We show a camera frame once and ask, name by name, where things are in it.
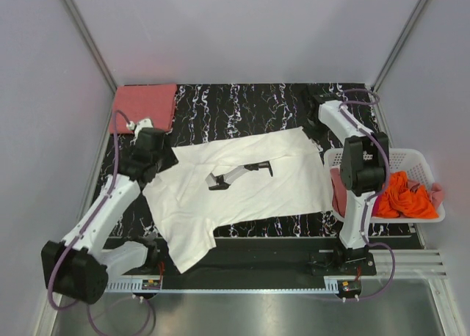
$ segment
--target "cable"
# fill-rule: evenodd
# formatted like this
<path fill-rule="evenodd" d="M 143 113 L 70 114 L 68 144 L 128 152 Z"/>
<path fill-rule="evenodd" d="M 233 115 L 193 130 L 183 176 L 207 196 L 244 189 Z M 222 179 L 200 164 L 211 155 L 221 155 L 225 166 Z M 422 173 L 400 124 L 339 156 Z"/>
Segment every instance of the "cable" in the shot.
<path fill-rule="evenodd" d="M 118 305 L 119 303 L 123 302 L 125 299 L 120 299 L 118 301 L 116 301 L 115 303 L 112 304 L 111 307 L 115 307 L 116 305 Z M 141 301 L 144 301 L 147 306 L 148 306 L 148 312 L 147 312 L 147 318 L 145 319 L 145 323 L 142 325 L 142 327 L 137 330 L 136 333 L 134 333 L 132 336 L 139 336 L 143 333 L 143 331 L 145 330 L 145 328 L 147 327 L 148 325 L 148 322 L 150 321 L 150 317 L 151 317 L 151 314 L 153 314 L 153 325 L 155 325 L 156 323 L 156 314 L 155 314 L 155 309 L 153 308 L 152 304 L 147 300 L 147 299 L 140 299 Z M 95 324 L 94 322 L 94 318 L 97 318 L 97 317 L 92 317 L 91 316 L 91 309 L 90 309 L 90 305 L 87 304 L 87 316 L 88 316 L 88 321 L 90 322 L 90 325 L 93 329 L 94 332 L 96 332 L 96 334 L 100 335 L 100 336 L 109 336 L 108 334 L 105 334 L 104 332 L 102 332 Z"/>
<path fill-rule="evenodd" d="M 358 266 L 358 274 L 355 277 L 355 281 L 359 281 L 359 279 L 361 278 L 361 274 L 362 274 L 361 266 Z"/>
<path fill-rule="evenodd" d="M 361 88 L 354 88 L 354 89 L 347 89 L 343 91 L 343 94 L 346 92 L 365 92 L 366 94 L 369 94 L 374 97 L 375 101 L 372 101 L 371 103 L 367 103 L 366 101 L 357 101 L 357 100 L 345 100 L 339 105 L 339 107 L 343 105 L 362 105 L 362 106 L 374 106 L 377 105 L 380 102 L 380 96 L 371 90 L 368 89 L 361 89 Z"/>
<path fill-rule="evenodd" d="M 395 254 L 394 254 L 394 251 L 391 250 L 390 246 L 388 244 L 385 244 L 385 243 L 382 243 L 382 242 L 377 242 L 377 243 L 367 243 L 368 246 L 370 246 L 371 248 L 375 247 L 375 246 L 382 246 L 383 248 L 386 248 L 389 252 L 390 252 L 390 256 L 391 256 L 391 272 L 390 272 L 390 277 L 388 278 L 387 282 L 385 283 L 385 285 L 380 289 L 378 290 L 377 292 L 374 292 L 373 294 L 369 295 L 369 296 L 365 296 L 365 297 L 361 297 L 361 300 L 363 301 L 367 301 L 367 300 L 370 300 L 370 299 L 373 299 L 375 297 L 378 297 L 380 296 L 381 294 L 385 293 L 385 291 L 387 291 L 390 286 L 391 286 L 391 282 L 394 280 L 394 276 L 395 276 L 395 267 L 396 267 L 396 261 L 395 261 Z"/>
<path fill-rule="evenodd" d="M 107 314 L 111 309 L 114 309 L 114 307 L 116 307 L 118 304 L 121 304 L 122 302 L 125 302 L 125 301 L 128 301 L 130 299 L 134 299 L 134 295 L 131 295 L 131 296 L 126 296 L 126 297 L 123 297 L 121 299 L 118 299 L 117 301 L 111 303 L 111 305 L 109 305 L 108 307 L 106 307 L 103 311 L 101 311 L 99 314 L 93 316 L 93 321 L 97 320 L 98 318 L 100 318 L 101 316 L 103 316 L 104 314 Z"/>
<path fill-rule="evenodd" d="M 90 217 L 88 218 L 88 220 L 84 223 L 83 227 L 80 229 L 79 234 L 72 239 L 72 241 L 70 242 L 70 244 L 68 246 L 66 246 L 66 248 L 64 249 L 64 252 L 60 255 L 59 259 L 56 262 L 56 265 L 52 269 L 51 277 L 49 278 L 49 283 L 48 283 L 48 288 L 47 288 L 47 297 L 48 297 L 48 301 L 49 301 L 49 304 L 51 305 L 51 307 L 53 309 L 57 310 L 57 311 L 67 310 L 67 309 L 71 308 L 72 306 L 74 306 L 78 303 L 78 300 L 75 300 L 72 303 L 70 303 L 69 305 L 65 305 L 65 306 L 61 307 L 61 306 L 57 305 L 56 302 L 54 301 L 54 297 L 53 297 L 52 293 L 54 291 L 54 283 L 55 283 L 55 280 L 57 278 L 57 273 L 60 269 L 60 266 L 63 264 L 67 254 L 72 250 L 73 246 L 80 239 L 80 237 L 83 236 L 84 232 L 90 226 L 91 222 L 94 220 L 94 218 L 99 213 L 99 211 L 103 208 L 104 204 L 106 203 L 106 201 L 108 200 L 109 196 L 111 195 L 113 189 L 115 188 L 116 180 L 118 179 L 118 167 L 119 167 L 119 143 L 118 143 L 118 124 L 117 124 L 118 114 L 120 114 L 124 118 L 124 120 L 126 121 L 127 124 L 131 123 L 131 121 L 126 116 L 126 114 L 124 114 L 124 112 L 122 112 L 121 110 L 114 110 L 113 111 L 113 113 L 112 113 L 112 123 L 113 123 L 113 126 L 114 126 L 113 142 L 114 142 L 114 147 L 115 147 L 115 158 L 114 158 L 114 168 L 113 168 L 113 171 L 112 171 L 111 185 L 109 186 L 108 190 L 106 191 L 105 196 L 101 199 L 99 204 L 96 206 L 95 210 L 93 210 L 93 212 L 90 214 Z M 111 307 L 114 307 L 115 305 L 119 304 L 119 302 L 122 302 L 123 300 L 124 299 L 121 299 L 120 301 L 114 303 Z M 133 336 L 140 335 L 142 333 L 142 331 L 147 327 L 148 322 L 150 321 L 150 316 L 151 316 L 152 311 L 153 311 L 154 324 L 156 323 L 155 310 L 153 309 L 152 305 L 148 301 L 146 301 L 146 303 L 149 306 L 147 319 L 145 320 L 145 323 L 140 328 L 140 330 L 136 334 L 134 334 Z M 91 327 L 93 328 L 93 330 L 98 335 L 107 336 L 106 334 L 101 332 L 96 327 L 96 325 L 94 324 L 93 318 L 91 316 L 90 305 L 89 304 L 87 304 L 87 314 L 88 314 L 88 321 L 90 322 Z"/>
<path fill-rule="evenodd" d="M 328 266 L 330 266 L 331 264 L 333 263 L 333 259 L 330 260 L 330 262 L 328 264 L 319 264 L 319 263 L 315 263 L 315 262 L 310 262 L 308 263 L 308 265 L 314 265 L 314 266 L 318 266 L 319 268 L 327 268 Z"/>

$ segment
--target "pink towel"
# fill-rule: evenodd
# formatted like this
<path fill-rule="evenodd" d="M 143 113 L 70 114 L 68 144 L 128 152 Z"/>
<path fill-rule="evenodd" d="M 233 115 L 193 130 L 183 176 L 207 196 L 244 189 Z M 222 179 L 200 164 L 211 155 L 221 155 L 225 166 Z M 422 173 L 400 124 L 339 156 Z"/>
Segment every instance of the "pink towel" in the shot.
<path fill-rule="evenodd" d="M 150 118 L 155 128 L 168 132 L 171 130 L 175 114 L 175 93 L 176 84 L 118 87 L 112 109 L 121 110 L 135 123 Z M 112 125 L 109 125 L 109 132 L 113 131 Z M 126 121 L 120 116 L 117 117 L 117 132 L 132 133 L 127 129 Z"/>

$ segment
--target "metal floor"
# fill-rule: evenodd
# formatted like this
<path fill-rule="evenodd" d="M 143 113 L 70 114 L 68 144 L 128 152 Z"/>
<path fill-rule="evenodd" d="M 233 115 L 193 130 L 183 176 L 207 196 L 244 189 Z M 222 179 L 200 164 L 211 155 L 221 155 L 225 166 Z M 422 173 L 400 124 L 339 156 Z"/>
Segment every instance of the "metal floor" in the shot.
<path fill-rule="evenodd" d="M 362 294 L 380 286 L 378 281 L 364 281 Z M 100 314 L 123 297 L 105 294 L 93 305 L 92 314 Z M 142 335 L 444 335 L 429 285 L 421 280 L 395 280 L 382 296 L 359 303 L 287 294 L 161 294 L 152 299 L 152 305 L 156 326 Z M 107 335 L 129 336 L 143 325 L 146 315 L 144 304 L 128 300 L 95 322 Z M 96 335 L 87 322 L 84 304 L 60 313 L 52 335 Z"/>

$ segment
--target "black marble tabletop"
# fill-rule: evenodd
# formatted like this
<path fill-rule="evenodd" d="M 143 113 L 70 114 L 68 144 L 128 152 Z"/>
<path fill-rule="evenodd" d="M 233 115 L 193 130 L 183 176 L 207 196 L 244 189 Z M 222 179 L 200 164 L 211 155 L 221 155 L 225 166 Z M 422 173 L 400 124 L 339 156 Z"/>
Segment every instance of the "black marble tabletop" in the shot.
<path fill-rule="evenodd" d="M 264 134 L 306 123 L 306 113 L 298 96 L 304 84 L 200 84 L 178 85 L 175 95 L 176 112 L 171 131 L 172 146 L 196 145 L 212 140 Z M 314 84 L 318 93 L 336 92 L 362 87 L 363 84 Z M 350 100 L 369 101 L 363 93 L 348 93 Z M 372 107 L 351 106 L 350 111 L 365 126 L 378 130 Z M 132 135 L 120 135 L 120 149 L 130 146 Z M 319 139 L 321 157 L 326 150 L 340 147 L 339 140 L 329 131 Z M 114 155 L 112 136 L 106 149 L 95 198 L 107 175 L 112 173 Z M 333 214 L 310 213 L 272 217 L 218 227 L 215 237 L 331 237 L 342 223 Z M 370 235 L 410 235 L 409 224 L 371 224 Z M 140 195 L 126 210 L 111 237 L 135 238 L 157 232 L 145 198 Z"/>

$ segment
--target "white wall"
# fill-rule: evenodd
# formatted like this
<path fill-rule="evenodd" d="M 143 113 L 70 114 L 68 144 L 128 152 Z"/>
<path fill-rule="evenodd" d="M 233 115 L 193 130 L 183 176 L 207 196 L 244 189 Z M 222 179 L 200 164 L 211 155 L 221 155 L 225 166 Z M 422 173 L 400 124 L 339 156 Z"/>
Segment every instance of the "white wall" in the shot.
<path fill-rule="evenodd" d="M 75 1 L 119 84 L 371 84 L 418 0 Z"/>
<path fill-rule="evenodd" d="M 446 218 L 423 224 L 444 256 L 470 330 L 470 4 L 432 0 L 379 93 L 396 147 L 423 152 L 446 190 Z"/>
<path fill-rule="evenodd" d="M 0 325 L 31 335 L 40 250 L 77 221 L 112 93 L 60 0 L 0 0 Z"/>

